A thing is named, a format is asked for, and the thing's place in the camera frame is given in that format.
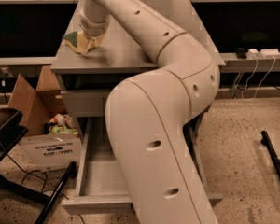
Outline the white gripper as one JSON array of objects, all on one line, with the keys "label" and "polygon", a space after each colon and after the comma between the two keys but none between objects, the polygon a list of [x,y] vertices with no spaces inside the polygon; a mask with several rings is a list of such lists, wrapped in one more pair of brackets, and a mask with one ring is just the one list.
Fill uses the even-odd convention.
[{"label": "white gripper", "polygon": [[99,13],[97,16],[93,16],[92,13],[87,14],[81,9],[79,13],[79,26],[82,32],[78,32],[79,52],[77,53],[86,54],[92,49],[94,43],[100,46],[105,38],[109,23],[109,14]]}]

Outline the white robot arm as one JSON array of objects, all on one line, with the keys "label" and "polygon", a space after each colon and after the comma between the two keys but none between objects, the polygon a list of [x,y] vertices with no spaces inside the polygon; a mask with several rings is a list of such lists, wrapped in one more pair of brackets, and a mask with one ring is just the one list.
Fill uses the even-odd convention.
[{"label": "white robot arm", "polygon": [[213,102],[219,69],[201,43],[140,0],[85,0],[79,53],[113,17],[158,67],[120,82],[105,125],[141,224],[217,224],[183,127]]}]

